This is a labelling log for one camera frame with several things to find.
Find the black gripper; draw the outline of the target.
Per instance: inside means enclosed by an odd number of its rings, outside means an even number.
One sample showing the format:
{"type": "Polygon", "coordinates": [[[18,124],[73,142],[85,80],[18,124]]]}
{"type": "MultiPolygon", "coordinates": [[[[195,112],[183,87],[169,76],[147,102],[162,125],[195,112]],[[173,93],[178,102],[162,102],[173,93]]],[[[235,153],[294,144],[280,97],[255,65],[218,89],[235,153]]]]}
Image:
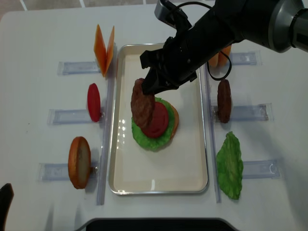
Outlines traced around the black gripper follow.
{"type": "Polygon", "coordinates": [[[162,48],[144,51],[140,56],[141,66],[150,70],[141,84],[143,94],[177,90],[184,83],[194,81],[196,70],[210,56],[208,45],[189,38],[169,37],[162,48]]]}

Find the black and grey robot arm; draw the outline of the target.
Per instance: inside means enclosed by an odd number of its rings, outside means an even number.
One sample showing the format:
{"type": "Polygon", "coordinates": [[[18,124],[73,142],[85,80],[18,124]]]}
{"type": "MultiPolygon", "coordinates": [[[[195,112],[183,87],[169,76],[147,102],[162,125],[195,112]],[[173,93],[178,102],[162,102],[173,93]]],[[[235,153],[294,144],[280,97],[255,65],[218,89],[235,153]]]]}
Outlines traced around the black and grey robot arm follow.
{"type": "Polygon", "coordinates": [[[218,0],[194,25],[180,6],[158,1],[156,17],[176,29],[161,49],[145,51],[144,94],[176,90],[225,47],[248,40],[282,53],[308,49],[308,10],[300,0],[218,0]]]}

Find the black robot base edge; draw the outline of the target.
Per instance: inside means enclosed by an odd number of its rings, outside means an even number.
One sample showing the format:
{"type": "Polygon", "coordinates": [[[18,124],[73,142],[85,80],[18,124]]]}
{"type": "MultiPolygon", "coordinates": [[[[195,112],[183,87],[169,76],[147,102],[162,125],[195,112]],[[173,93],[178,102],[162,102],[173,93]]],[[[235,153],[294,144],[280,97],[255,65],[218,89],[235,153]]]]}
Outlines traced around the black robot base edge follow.
{"type": "Polygon", "coordinates": [[[91,221],[83,231],[234,231],[219,219],[202,218],[111,218],[91,221]]]}

